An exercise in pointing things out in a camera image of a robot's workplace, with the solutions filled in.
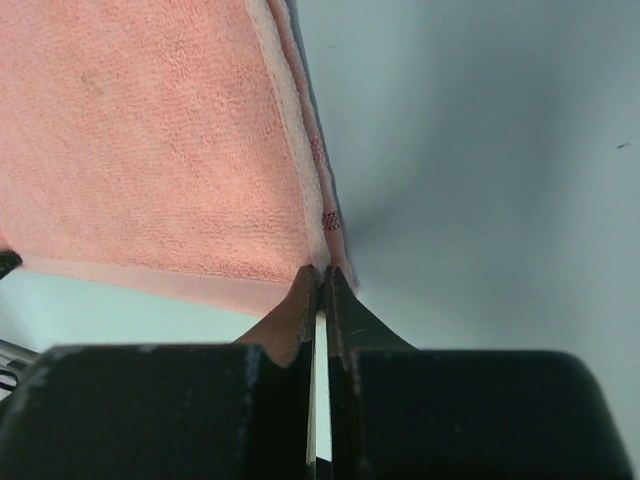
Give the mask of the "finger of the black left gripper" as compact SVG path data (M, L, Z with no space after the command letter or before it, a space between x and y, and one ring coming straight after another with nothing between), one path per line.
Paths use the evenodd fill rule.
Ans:
M16 270L22 265L23 261L19 254L12 250L0 251L0 280Z

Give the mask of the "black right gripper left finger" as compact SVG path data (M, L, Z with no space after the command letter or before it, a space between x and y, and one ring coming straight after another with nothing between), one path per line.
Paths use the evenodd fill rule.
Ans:
M227 344L65 345L1 404L5 479L311 479L319 279Z

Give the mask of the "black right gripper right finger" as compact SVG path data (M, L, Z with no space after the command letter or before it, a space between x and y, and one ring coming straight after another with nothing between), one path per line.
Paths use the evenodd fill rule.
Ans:
M324 276L336 479L630 479L594 375L548 350L421 350Z

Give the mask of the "pink towel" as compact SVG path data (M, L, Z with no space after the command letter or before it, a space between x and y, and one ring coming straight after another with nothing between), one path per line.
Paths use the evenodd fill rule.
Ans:
M1 246L257 315L351 271L284 1L5 1Z

